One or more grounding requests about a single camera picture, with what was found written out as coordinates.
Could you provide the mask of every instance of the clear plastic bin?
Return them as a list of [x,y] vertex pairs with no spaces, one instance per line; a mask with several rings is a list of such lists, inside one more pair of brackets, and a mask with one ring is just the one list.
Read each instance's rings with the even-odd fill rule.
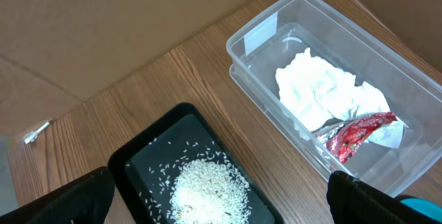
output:
[[[381,90],[407,125],[398,149],[362,144],[343,165],[280,103],[277,68],[312,56]],[[442,87],[321,0],[280,0],[227,42],[232,78],[324,179],[346,171],[397,196],[442,155]]]

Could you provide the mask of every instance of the white paper towel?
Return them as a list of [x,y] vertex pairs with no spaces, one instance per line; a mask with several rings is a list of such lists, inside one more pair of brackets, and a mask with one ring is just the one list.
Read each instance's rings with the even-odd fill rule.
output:
[[[320,57],[311,57],[310,48],[296,54],[285,68],[276,70],[280,101],[310,131],[327,120],[351,120],[370,113],[390,111],[380,90],[363,82],[354,86],[356,76],[335,68]],[[398,148],[402,140],[401,121],[382,127],[370,142]]]

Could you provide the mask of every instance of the sticker on plastic container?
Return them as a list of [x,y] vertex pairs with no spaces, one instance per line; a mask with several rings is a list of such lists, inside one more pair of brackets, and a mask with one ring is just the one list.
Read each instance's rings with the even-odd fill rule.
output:
[[278,12],[273,13],[270,17],[267,17],[261,24],[258,24],[255,28],[250,30],[244,36],[244,47],[246,55],[252,53],[257,47],[265,43],[270,37],[276,34],[276,28],[278,27]]

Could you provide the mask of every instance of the wooden table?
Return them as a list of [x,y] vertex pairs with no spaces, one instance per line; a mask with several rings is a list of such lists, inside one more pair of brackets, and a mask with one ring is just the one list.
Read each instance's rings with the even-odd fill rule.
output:
[[[326,182],[229,77],[225,44],[278,0],[255,0],[65,114],[9,153],[20,205],[106,165],[110,155],[180,102],[194,104],[284,216],[331,223]],[[442,74],[349,0],[324,0],[438,83]],[[442,162],[406,190],[442,205]],[[133,223],[116,194],[108,223]]]

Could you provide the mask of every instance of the cardboard panel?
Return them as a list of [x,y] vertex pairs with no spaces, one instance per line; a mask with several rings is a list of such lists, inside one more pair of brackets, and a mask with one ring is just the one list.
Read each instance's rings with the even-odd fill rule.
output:
[[85,100],[245,1],[0,0],[0,53]]
[[442,0],[358,0],[415,53],[442,71]]
[[80,101],[0,56],[0,136],[56,118]]

